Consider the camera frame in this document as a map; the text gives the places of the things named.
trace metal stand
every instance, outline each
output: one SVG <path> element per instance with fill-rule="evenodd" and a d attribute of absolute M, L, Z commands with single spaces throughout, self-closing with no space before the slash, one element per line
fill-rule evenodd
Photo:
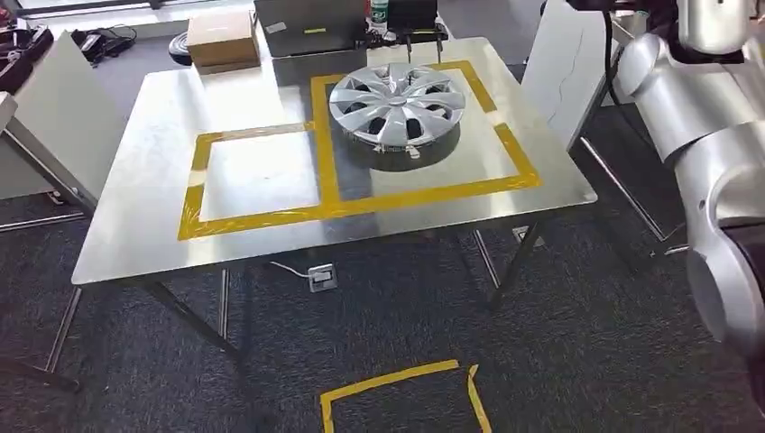
<path fill-rule="evenodd" d="M 481 235 L 480 231 L 474 230 L 473 238 L 475 238 L 475 243 L 478 244 L 478 250 L 481 252 L 481 258 L 484 259 L 486 270 L 489 272 L 489 276 L 492 277 L 492 282 L 494 283 L 494 289 L 497 290 L 500 288 L 500 278 L 499 276 L 497 276 L 497 270 L 494 268 L 494 263 L 492 262 L 492 256 L 489 255 L 489 249 L 486 248 L 484 237 Z"/>
<path fill-rule="evenodd" d="M 47 383 L 50 386 L 54 386 L 63 391 L 79 391 L 79 382 L 56 374 L 56 366 L 59 364 L 61 351 L 64 348 L 64 343 L 66 342 L 67 334 L 69 333 L 69 327 L 71 326 L 72 320 L 74 320 L 74 315 L 77 312 L 77 306 L 79 305 L 81 296 L 82 290 L 79 287 L 76 287 L 74 291 L 72 291 L 71 297 L 69 297 L 69 304 L 67 304 L 67 309 L 64 311 L 64 318 L 61 320 L 59 332 L 56 333 L 56 339 L 53 341 L 53 348 L 48 355 L 48 362 L 45 364 L 44 369 L 13 359 L 0 357 L 0 371 L 17 374 L 37 382 Z"/>
<path fill-rule="evenodd" d="M 220 305 L 217 310 L 217 332 L 224 339 L 228 339 L 228 286 L 231 277 L 228 269 L 220 272 Z"/>
<path fill-rule="evenodd" d="M 677 230 L 672 231 L 669 234 L 665 234 L 664 231 L 661 230 L 661 227 L 659 227 L 659 224 L 656 222 L 656 220 L 653 219 L 653 217 L 650 215 L 650 213 L 643 207 L 643 205 L 636 199 L 632 193 L 627 189 L 627 187 L 624 186 L 622 181 L 619 179 L 619 177 L 616 175 L 616 173 L 613 171 L 611 166 L 606 162 L 606 160 L 603 158 L 603 155 L 600 154 L 600 152 L 595 149 L 595 147 L 590 143 L 589 140 L 587 140 L 585 137 L 579 137 L 579 142 L 584 145 L 585 149 L 590 153 L 590 155 L 593 156 L 595 159 L 595 162 L 600 165 L 600 167 L 605 171 L 605 174 L 608 176 L 609 179 L 611 179 L 611 182 L 616 186 L 616 188 L 622 193 L 624 198 L 627 199 L 627 202 L 630 203 L 630 206 L 632 209 L 635 210 L 635 212 L 638 214 L 638 217 L 640 217 L 645 223 L 646 226 L 648 226 L 648 229 L 651 233 L 656 237 L 657 240 L 659 240 L 660 244 L 663 244 L 667 242 L 667 240 L 672 237 L 673 234 L 676 233 Z M 671 255 L 675 253 L 683 253 L 687 250 L 687 245 L 676 245 L 676 246 L 670 246 L 663 255 Z"/>
<path fill-rule="evenodd" d="M 183 321 L 193 327 L 194 330 L 199 332 L 202 338 L 206 339 L 210 344 L 223 349 L 227 355 L 238 361 L 239 351 L 236 350 L 236 348 L 233 347 L 224 337 L 218 334 L 215 329 L 210 327 L 210 325 L 208 325 L 204 319 L 197 316 L 197 314 L 195 314 L 188 305 L 184 304 L 178 298 L 176 298 L 175 295 L 173 295 L 172 292 L 164 284 L 160 282 L 153 282 L 143 286 L 143 289 L 146 290 L 146 292 L 152 295 L 173 314 L 183 319 Z"/>
<path fill-rule="evenodd" d="M 542 229 L 542 223 L 540 222 L 534 223 L 531 226 L 529 226 L 529 230 L 526 232 L 526 235 L 523 236 L 523 241 L 521 241 L 521 245 L 518 247 L 518 251 L 515 252 L 515 255 L 512 257 L 512 259 L 510 260 L 510 263 L 508 263 L 507 265 L 507 269 L 504 272 L 504 276 L 502 277 L 499 287 L 497 287 L 497 289 L 492 293 L 492 296 L 489 299 L 489 307 L 491 309 L 497 309 L 500 307 L 502 303 L 502 296 L 504 296 L 507 290 L 509 290 L 512 284 L 515 282 L 515 278 L 518 276 L 518 272 L 521 269 L 521 262 L 534 249 L 534 244 L 537 242 L 537 239 L 539 238 L 541 229 Z"/>
<path fill-rule="evenodd" d="M 33 381 L 45 383 L 66 392 L 79 391 L 79 382 L 45 371 L 32 365 L 20 363 L 13 359 L 0 357 L 0 372 L 15 374 Z"/>
<path fill-rule="evenodd" d="M 23 230 L 32 227 L 49 226 L 58 223 L 66 223 L 79 219 L 91 217 L 96 210 L 96 200 L 80 185 L 75 177 L 61 165 L 55 157 L 47 151 L 45 146 L 40 143 L 24 125 L 15 117 L 11 118 L 5 126 L 5 130 L 0 133 L 6 143 L 30 166 L 37 171 L 45 180 L 48 181 L 69 203 L 79 207 L 80 212 L 70 215 L 51 216 L 39 218 L 30 221 L 21 221 L 12 224 L 0 225 L 0 233 Z M 48 362 L 44 369 L 22 362 L 0 358 L 0 370 L 7 373 L 18 374 L 38 382 L 47 383 L 63 391 L 76 392 L 79 390 L 79 382 L 65 378 L 56 374 L 56 366 L 59 363 L 64 343 L 69 333 L 74 315 L 77 312 L 79 300 L 82 296 L 82 290 L 79 287 L 74 288 L 69 303 L 64 311 L 64 317 L 56 333 L 56 339 L 53 341 L 53 348 L 48 355 Z"/>

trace white panel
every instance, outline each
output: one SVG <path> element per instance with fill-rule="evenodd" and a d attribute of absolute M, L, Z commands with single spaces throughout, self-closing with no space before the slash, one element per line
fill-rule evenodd
<path fill-rule="evenodd" d="M 16 118 L 99 198 L 124 121 L 68 33 L 35 65 L 16 101 Z"/>
<path fill-rule="evenodd" d="M 51 190 L 51 185 L 0 138 L 0 200 Z"/>
<path fill-rule="evenodd" d="M 613 52 L 618 43 L 613 42 Z M 521 87 L 570 148 L 604 81 L 605 30 L 599 12 L 548 0 Z"/>

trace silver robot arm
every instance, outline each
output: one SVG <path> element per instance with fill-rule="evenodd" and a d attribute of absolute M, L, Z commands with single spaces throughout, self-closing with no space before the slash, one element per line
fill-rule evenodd
<path fill-rule="evenodd" d="M 763 410 L 765 75 L 749 40 L 750 3 L 677 0 L 676 39 L 636 38 L 618 78 L 676 174 L 696 306 L 714 337 L 747 360 Z"/>

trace cardboard box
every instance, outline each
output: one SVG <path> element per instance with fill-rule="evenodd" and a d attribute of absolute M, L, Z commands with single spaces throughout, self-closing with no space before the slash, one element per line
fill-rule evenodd
<path fill-rule="evenodd" d="M 251 11 L 191 18 L 186 46 L 196 66 L 260 64 Z"/>

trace green bottle label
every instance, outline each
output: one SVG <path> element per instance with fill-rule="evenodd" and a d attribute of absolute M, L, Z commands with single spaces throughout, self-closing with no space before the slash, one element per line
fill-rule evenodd
<path fill-rule="evenodd" d="M 382 24 L 388 22 L 388 5 L 375 6 L 372 5 L 372 22 L 375 24 Z"/>

